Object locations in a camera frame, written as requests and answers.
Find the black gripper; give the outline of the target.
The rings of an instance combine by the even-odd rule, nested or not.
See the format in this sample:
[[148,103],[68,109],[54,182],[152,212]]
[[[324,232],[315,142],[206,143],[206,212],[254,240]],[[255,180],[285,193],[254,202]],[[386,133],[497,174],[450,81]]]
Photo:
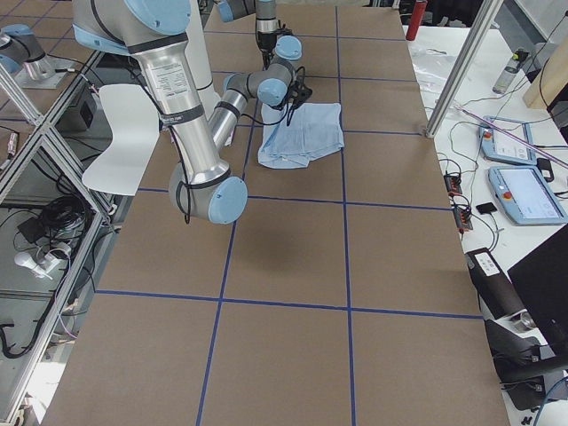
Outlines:
[[276,34],[271,33],[257,33],[257,46],[262,52],[263,67],[267,69],[272,62],[272,51],[276,45]]
[[289,126],[292,122],[295,109],[300,107],[302,104],[302,90],[296,86],[292,86],[288,89],[286,103],[288,104],[288,112],[286,118],[286,125]]

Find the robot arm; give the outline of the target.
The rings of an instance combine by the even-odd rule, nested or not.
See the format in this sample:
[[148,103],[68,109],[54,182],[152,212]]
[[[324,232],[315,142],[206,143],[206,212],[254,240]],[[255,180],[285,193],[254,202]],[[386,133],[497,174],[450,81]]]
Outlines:
[[263,67],[267,69],[277,43],[279,22],[274,0],[219,1],[217,8],[223,22],[231,22],[249,15],[256,16],[256,45],[262,54]]
[[76,41],[90,49],[135,59],[162,123],[170,130],[180,163],[170,180],[172,203],[186,219],[230,224],[248,200],[219,152],[248,102],[258,99],[285,120],[311,96],[296,66],[302,44],[277,18],[273,1],[222,1],[223,21],[256,17],[262,70],[227,78],[223,97],[206,114],[186,55],[190,24],[201,22],[187,1],[74,1]]

